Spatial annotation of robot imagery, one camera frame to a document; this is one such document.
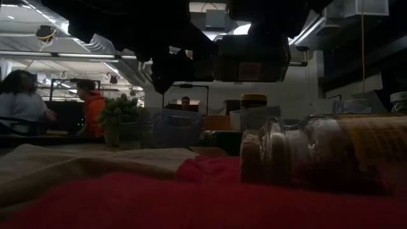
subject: clear plastic container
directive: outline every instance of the clear plastic container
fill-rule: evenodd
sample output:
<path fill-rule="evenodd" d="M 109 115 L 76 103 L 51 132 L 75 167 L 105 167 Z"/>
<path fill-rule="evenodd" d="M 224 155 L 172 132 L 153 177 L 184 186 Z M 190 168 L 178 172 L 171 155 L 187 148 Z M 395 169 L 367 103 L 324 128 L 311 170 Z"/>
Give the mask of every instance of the clear plastic container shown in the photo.
<path fill-rule="evenodd" d="M 270 118 L 244 132 L 243 182 L 358 194 L 407 195 L 407 117 L 309 116 L 285 127 Z"/>
<path fill-rule="evenodd" d="M 250 108 L 230 111 L 230 121 L 233 130 L 258 130 L 267 121 L 268 117 L 280 117 L 280 106 Z"/>
<path fill-rule="evenodd" d="M 407 112 L 407 92 L 399 92 L 390 96 L 393 104 L 392 112 Z"/>
<path fill-rule="evenodd" d="M 141 116 L 141 148 L 194 146 L 202 132 L 203 114 L 173 109 L 146 108 Z"/>

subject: red cloth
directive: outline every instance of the red cloth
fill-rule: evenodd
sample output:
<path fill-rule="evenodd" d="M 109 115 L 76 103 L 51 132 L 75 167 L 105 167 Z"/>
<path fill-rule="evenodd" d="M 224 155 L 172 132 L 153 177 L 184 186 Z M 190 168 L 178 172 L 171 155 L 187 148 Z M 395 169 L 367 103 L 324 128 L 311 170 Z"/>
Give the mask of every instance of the red cloth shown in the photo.
<path fill-rule="evenodd" d="M 240 157 L 197 156 L 194 160 L 187 159 L 178 168 L 176 179 L 193 183 L 239 183 Z"/>
<path fill-rule="evenodd" d="M 0 228 L 407 228 L 407 203 L 115 173 L 63 184 Z"/>

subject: dark hair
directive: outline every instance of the dark hair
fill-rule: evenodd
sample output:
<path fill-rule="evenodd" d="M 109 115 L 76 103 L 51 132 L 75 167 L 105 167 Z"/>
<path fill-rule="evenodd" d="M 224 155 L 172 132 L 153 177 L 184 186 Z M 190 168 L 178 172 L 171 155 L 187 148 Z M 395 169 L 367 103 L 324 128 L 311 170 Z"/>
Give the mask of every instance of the dark hair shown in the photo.
<path fill-rule="evenodd" d="M 24 71 L 24 70 L 16 70 L 12 71 L 7 75 L 7 77 L 3 80 L 1 83 L 1 88 L 0 88 L 0 93 L 13 93 L 17 94 L 22 91 L 21 89 L 21 84 L 22 84 L 22 79 L 21 75 L 26 74 L 29 78 L 34 79 L 32 77 L 32 74 Z M 29 91 L 30 94 L 33 94 L 37 90 L 36 87 L 32 87 L 32 89 Z"/>
<path fill-rule="evenodd" d="M 92 81 L 92 80 L 79 80 L 79 81 L 76 83 L 76 86 L 77 86 L 78 88 L 80 88 L 80 89 L 84 89 L 84 90 L 88 90 L 88 91 L 91 91 L 91 90 L 95 90 L 95 89 L 96 89 L 95 82 Z"/>

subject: glass jar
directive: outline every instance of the glass jar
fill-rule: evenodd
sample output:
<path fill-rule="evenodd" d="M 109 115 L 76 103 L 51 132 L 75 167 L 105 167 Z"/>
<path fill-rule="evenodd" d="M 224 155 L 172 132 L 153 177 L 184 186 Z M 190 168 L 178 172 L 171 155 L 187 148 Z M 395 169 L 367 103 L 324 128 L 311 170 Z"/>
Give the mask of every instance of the glass jar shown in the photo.
<path fill-rule="evenodd" d="M 390 96 L 393 104 L 392 112 L 407 112 L 407 92 L 399 92 Z"/>
<path fill-rule="evenodd" d="M 398 114 L 309 116 L 288 127 L 270 118 L 244 132 L 240 150 L 243 182 L 407 194 L 407 117 Z"/>

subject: orange shirt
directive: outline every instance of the orange shirt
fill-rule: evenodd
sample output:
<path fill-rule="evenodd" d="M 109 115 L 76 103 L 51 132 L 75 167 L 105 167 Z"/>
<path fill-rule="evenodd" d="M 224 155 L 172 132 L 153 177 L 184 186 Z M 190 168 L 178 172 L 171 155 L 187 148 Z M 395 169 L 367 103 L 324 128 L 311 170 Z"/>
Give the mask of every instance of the orange shirt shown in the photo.
<path fill-rule="evenodd" d="M 88 134 L 91 137 L 100 137 L 104 131 L 99 128 L 99 123 L 96 122 L 96 118 L 104 108 L 104 98 L 97 90 L 92 91 L 92 93 L 95 95 L 91 95 L 85 100 L 85 121 L 88 125 Z"/>

